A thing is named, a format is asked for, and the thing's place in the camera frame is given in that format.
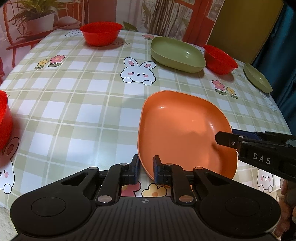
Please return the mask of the person's right hand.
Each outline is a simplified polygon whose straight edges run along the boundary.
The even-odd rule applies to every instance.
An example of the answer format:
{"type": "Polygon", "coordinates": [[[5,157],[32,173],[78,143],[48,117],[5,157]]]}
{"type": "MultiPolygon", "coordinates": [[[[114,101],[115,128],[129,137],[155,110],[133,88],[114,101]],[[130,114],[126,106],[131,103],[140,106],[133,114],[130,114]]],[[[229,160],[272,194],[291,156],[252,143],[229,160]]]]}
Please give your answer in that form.
{"type": "Polygon", "coordinates": [[[285,195],[287,193],[287,180],[281,179],[280,180],[280,195],[278,204],[280,205],[281,209],[281,218],[277,227],[274,231],[274,235],[276,237],[281,237],[285,232],[288,231],[290,228],[290,220],[289,218],[295,217],[295,207],[288,205],[285,202],[285,195]]]}

